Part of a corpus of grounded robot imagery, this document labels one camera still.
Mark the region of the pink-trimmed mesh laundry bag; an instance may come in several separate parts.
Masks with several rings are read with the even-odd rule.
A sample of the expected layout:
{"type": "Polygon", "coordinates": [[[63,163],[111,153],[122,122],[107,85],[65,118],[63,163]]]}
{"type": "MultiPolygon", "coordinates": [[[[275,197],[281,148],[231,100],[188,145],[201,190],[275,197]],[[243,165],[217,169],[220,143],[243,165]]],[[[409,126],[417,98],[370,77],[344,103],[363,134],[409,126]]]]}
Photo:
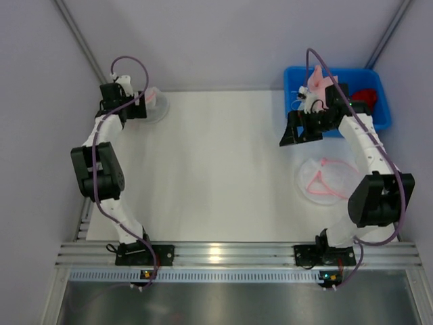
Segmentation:
{"type": "Polygon", "coordinates": [[[167,115],[170,107],[168,98],[157,87],[147,89],[137,103],[140,108],[146,109],[146,117],[140,118],[146,124],[160,122],[167,115]]]}

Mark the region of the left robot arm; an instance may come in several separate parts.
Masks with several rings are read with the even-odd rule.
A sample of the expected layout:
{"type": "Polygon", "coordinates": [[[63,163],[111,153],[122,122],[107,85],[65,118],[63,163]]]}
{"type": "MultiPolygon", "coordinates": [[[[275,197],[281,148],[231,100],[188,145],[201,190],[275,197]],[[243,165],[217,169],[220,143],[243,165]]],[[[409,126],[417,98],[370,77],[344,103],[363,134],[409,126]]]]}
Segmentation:
{"type": "Polygon", "coordinates": [[[142,92],[133,90],[128,76],[100,85],[99,90],[102,100],[92,132],[83,145],[70,152],[78,187],[81,194],[94,202],[99,212],[112,222],[119,243],[147,241],[144,227],[121,198],[126,181],[114,151],[114,142],[126,122],[147,117],[145,99],[142,92]]]}

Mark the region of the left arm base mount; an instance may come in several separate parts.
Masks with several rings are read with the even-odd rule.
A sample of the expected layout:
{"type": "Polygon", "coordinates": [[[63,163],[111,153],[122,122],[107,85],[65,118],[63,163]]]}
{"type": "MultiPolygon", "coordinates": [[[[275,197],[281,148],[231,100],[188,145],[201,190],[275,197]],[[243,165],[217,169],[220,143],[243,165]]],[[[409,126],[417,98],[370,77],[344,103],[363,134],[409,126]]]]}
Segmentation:
{"type": "Polygon", "coordinates": [[[117,266],[172,266],[175,257],[175,246],[171,244],[153,244],[156,256],[153,258],[151,250],[140,241],[131,244],[107,244],[106,249],[116,255],[117,266]]]}

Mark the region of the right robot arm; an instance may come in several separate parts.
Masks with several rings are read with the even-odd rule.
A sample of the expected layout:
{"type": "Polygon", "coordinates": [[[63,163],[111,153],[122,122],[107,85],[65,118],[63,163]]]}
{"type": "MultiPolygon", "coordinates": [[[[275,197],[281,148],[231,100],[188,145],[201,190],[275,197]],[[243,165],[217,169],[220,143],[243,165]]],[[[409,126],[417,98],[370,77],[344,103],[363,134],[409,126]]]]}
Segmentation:
{"type": "Polygon", "coordinates": [[[391,161],[368,105],[350,100],[338,83],[322,97],[302,85],[297,100],[300,108],[288,112],[281,147],[320,141],[336,129],[355,156],[353,163],[309,158],[298,170],[298,188],[308,199],[324,205],[346,202],[343,216],[318,235],[318,243],[341,251],[354,242],[382,246],[393,241],[406,219],[415,180],[391,161]]]}

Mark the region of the pink bra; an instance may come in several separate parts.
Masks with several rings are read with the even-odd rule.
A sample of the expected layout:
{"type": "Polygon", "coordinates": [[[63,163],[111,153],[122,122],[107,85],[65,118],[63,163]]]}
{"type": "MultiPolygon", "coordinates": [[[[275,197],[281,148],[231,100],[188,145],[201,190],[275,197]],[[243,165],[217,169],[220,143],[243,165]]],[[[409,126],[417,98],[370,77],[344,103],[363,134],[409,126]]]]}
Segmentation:
{"type": "Polygon", "coordinates": [[[325,90],[327,87],[332,86],[334,83],[329,76],[324,76],[322,67],[320,65],[316,65],[313,69],[313,73],[308,78],[307,87],[308,90],[317,96],[318,99],[322,100],[325,103],[325,90]]]}

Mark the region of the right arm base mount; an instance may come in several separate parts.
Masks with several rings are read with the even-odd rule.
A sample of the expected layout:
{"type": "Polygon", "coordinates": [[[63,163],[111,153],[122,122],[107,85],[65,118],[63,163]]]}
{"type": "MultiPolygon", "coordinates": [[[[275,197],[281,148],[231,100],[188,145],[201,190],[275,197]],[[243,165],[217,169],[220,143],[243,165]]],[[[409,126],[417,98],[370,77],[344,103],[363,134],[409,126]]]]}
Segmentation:
{"type": "Polygon", "coordinates": [[[357,264],[352,247],[321,248],[316,244],[294,246],[295,264],[312,269],[317,266],[355,266],[357,264]]]}

